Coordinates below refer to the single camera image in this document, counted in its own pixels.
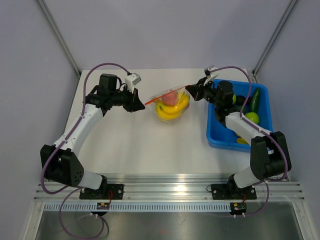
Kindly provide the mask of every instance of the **red apple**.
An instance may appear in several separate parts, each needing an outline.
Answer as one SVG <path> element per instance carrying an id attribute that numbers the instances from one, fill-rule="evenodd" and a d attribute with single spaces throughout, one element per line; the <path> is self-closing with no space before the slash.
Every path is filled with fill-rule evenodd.
<path id="1" fill-rule="evenodd" d="M 165 105 L 174 106 L 178 103 L 177 91 L 173 91 L 173 92 L 163 96 L 161 99 Z"/>

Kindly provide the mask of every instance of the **lime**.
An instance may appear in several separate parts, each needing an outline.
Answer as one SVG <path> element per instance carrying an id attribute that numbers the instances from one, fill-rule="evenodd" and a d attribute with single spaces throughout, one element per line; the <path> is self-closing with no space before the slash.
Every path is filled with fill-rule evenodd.
<path id="1" fill-rule="evenodd" d="M 258 124 L 260 121 L 258 114 L 256 114 L 255 112 L 248 112 L 245 114 L 245 116 L 255 124 Z"/>

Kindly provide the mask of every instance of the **yellow banana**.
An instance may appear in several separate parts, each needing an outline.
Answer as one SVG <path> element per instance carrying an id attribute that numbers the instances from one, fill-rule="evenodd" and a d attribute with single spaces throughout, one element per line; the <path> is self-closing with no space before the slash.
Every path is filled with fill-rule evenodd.
<path id="1" fill-rule="evenodd" d="M 178 117 L 181 116 L 181 114 L 183 113 L 183 111 L 179 111 L 175 114 L 167 114 L 164 111 L 162 111 L 160 104 L 156 104 L 155 105 L 155 112 L 158 115 L 159 118 L 163 119 L 163 120 L 172 120 L 172 119 L 176 119 Z"/>
<path id="2" fill-rule="evenodd" d="M 165 105 L 163 102 L 159 103 L 162 111 L 164 111 L 166 114 L 177 114 L 181 112 L 188 104 L 189 104 L 189 96 L 185 93 L 181 95 L 181 97 L 179 98 L 179 101 L 175 106 L 168 106 L 168 105 Z"/>
<path id="3" fill-rule="evenodd" d="M 236 143 L 237 143 L 237 144 L 248 144 L 248 143 L 246 142 L 246 140 L 244 140 L 242 137 L 237 138 L 237 139 L 236 139 Z"/>

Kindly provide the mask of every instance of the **green cucumber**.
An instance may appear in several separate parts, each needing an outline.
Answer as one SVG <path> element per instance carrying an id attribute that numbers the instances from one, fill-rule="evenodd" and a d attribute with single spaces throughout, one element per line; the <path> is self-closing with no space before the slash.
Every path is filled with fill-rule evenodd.
<path id="1" fill-rule="evenodd" d="M 252 98 L 251 98 L 250 112 L 254 112 L 254 113 L 258 112 L 260 96 L 261 96 L 261 89 L 260 88 L 256 88 L 254 90 L 254 93 L 253 93 Z"/>

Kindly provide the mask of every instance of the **plastic bag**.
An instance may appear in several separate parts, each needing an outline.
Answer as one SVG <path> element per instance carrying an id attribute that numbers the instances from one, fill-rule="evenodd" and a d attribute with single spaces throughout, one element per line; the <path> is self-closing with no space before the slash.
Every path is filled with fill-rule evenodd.
<path id="1" fill-rule="evenodd" d="M 154 95 L 145 104 L 162 122 L 172 123 L 188 109 L 190 94 L 184 86 L 177 86 Z"/>

